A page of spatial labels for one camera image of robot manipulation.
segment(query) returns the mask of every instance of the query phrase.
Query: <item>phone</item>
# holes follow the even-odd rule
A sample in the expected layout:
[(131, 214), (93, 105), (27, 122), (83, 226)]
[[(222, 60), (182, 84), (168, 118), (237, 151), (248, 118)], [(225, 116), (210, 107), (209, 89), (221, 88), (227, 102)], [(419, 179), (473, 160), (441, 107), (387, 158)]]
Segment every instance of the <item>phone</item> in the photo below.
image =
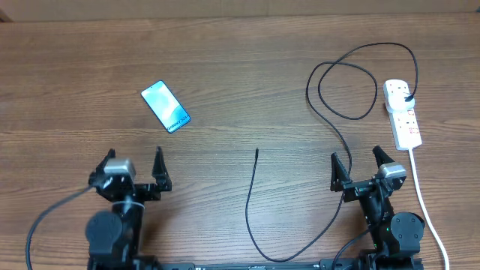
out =
[(190, 121), (190, 116), (163, 81), (142, 91), (142, 97), (166, 131), (173, 133)]

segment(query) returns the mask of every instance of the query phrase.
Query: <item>blue smartphone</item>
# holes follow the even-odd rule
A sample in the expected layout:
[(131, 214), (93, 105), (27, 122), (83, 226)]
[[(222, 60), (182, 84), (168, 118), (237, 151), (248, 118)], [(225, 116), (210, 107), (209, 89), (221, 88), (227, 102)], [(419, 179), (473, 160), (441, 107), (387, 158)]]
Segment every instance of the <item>blue smartphone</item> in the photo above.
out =
[(190, 121), (190, 116), (163, 81), (142, 91), (142, 97), (166, 131), (173, 133)]

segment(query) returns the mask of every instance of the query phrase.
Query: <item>white power strip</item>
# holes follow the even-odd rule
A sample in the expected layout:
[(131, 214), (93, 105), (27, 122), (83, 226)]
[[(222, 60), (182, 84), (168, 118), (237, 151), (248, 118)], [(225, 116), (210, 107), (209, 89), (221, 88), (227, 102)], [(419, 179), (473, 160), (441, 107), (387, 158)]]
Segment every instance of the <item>white power strip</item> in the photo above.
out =
[(413, 182), (415, 183), (415, 189), (417, 192), (418, 201), (420, 202), (421, 210), (425, 216), (430, 231), (433, 234), (436, 242), (438, 243), (440, 250), (442, 251), (443, 259), (445, 260), (445, 270), (450, 269), (449, 256), (447, 250), (443, 246), (442, 240), (437, 234), (437, 231), (430, 220), (427, 213), (427, 208), (422, 198), (422, 192), (420, 191), (419, 177), (417, 176), (417, 170), (415, 160), (413, 158), (413, 149), (422, 144), (422, 138), (420, 137), (419, 124), (416, 119), (415, 111), (415, 99), (411, 101), (405, 101), (405, 98), (410, 95), (408, 84), (399, 79), (390, 79), (383, 85), (383, 94), (385, 95), (385, 105), (390, 115), (391, 130), (395, 140), (395, 146), (397, 150), (408, 150), (410, 156), (410, 162), (412, 163)]

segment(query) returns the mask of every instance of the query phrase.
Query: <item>plug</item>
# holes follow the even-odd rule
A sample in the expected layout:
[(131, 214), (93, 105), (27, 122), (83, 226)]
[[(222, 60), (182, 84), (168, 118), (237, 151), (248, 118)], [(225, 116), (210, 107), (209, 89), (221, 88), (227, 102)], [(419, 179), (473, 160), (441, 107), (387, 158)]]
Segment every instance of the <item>plug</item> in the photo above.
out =
[(383, 84), (385, 105), (389, 113), (399, 113), (411, 110), (415, 106), (415, 98), (409, 101), (405, 99), (410, 96), (408, 83), (401, 79), (389, 79)]
[(415, 98), (405, 101), (405, 98), (410, 96), (407, 83), (399, 79), (389, 79), (383, 85), (383, 94), (397, 150), (406, 151), (420, 146), (422, 138), (413, 110)]

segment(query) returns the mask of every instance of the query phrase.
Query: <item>wood grain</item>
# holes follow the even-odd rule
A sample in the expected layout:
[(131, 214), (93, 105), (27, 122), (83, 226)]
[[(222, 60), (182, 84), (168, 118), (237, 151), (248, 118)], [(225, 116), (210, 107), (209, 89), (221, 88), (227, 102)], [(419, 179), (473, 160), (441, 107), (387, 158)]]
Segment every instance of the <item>wood grain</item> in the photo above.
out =
[[(115, 148), (150, 182), (163, 146), (173, 192), (147, 203), (143, 251), (161, 262), (264, 262), (245, 227), (250, 202), (259, 246), (283, 258), (330, 220), (329, 155), (344, 149), (305, 102), (312, 68), (358, 45), (394, 41), (412, 48), (420, 70), (415, 108), (424, 145), (415, 151), (424, 199), (453, 269), (480, 263), (480, 16), (475, 13), (162, 19), (0, 25), (0, 269), (24, 269), (26, 233), (47, 206), (80, 189)], [(378, 46), (348, 58), (387, 79), (414, 80), (408, 52)], [(192, 116), (168, 134), (140, 97), (164, 80)], [(336, 110), (361, 115), (374, 97), (364, 73), (335, 67), (322, 85)], [(311, 94), (315, 96), (316, 86)], [(345, 136), (352, 177), (376, 171), (371, 149), (395, 150), (383, 95), (371, 114), (348, 121), (314, 105)], [(422, 215), (413, 181), (391, 198), (397, 212)], [(84, 269), (86, 221), (109, 203), (91, 192), (53, 212), (33, 241), (34, 268)], [(298, 261), (333, 257), (365, 228), (358, 203)], [(367, 237), (350, 248), (369, 248)], [(441, 269), (426, 230), (420, 257)]]

